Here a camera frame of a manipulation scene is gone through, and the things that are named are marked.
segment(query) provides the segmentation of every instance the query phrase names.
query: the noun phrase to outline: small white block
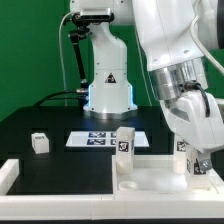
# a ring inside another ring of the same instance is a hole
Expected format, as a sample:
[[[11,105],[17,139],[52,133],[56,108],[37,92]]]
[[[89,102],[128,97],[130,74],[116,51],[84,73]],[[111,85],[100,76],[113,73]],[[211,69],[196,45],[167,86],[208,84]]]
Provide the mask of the small white block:
[[[49,140],[44,133],[31,135],[32,146],[36,154],[49,153]]]

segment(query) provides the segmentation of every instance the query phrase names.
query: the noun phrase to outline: black tabletop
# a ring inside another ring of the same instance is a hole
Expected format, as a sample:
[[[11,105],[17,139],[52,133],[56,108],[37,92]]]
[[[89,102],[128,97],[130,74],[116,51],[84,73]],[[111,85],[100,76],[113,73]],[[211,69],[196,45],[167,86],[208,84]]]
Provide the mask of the black tabletop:
[[[120,126],[145,131],[150,147],[136,154],[171,154],[173,135],[160,108],[139,108],[127,120],[85,117],[78,107],[25,107],[0,123],[1,160],[18,158],[20,175],[8,195],[112,194],[114,148],[71,148],[71,131],[116,131]],[[35,154],[31,134],[45,133],[50,153]]]

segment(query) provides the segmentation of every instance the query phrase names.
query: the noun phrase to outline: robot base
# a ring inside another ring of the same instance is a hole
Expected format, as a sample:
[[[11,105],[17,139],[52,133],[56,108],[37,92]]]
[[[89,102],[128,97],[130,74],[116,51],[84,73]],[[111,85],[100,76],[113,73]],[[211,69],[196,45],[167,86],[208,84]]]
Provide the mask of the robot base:
[[[123,120],[137,115],[137,108],[123,113],[98,113],[95,111],[84,110],[84,115],[103,120]]]

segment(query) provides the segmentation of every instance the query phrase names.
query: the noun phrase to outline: white platform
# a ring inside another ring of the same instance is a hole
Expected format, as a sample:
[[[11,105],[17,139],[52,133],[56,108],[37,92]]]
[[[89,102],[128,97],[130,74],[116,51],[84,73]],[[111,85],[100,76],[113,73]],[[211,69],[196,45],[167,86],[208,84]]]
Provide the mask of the white platform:
[[[117,175],[113,157],[111,195],[1,196],[0,220],[96,220],[224,218],[224,183],[212,170],[209,190],[187,189],[172,172],[172,156],[135,156],[132,175]],[[135,181],[138,190],[118,189]]]

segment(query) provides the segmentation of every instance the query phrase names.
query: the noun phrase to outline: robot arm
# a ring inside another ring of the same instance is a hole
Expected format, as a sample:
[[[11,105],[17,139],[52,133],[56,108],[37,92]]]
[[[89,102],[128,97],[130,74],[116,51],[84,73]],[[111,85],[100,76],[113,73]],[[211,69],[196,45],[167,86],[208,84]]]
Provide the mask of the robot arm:
[[[199,151],[200,164],[211,152],[224,148],[224,126],[213,96],[197,88],[198,83],[207,88],[207,82],[200,59],[204,55],[190,33],[195,2],[133,0],[133,9],[155,97],[170,129]],[[209,49],[217,49],[218,1],[211,3],[201,1],[198,33]]]

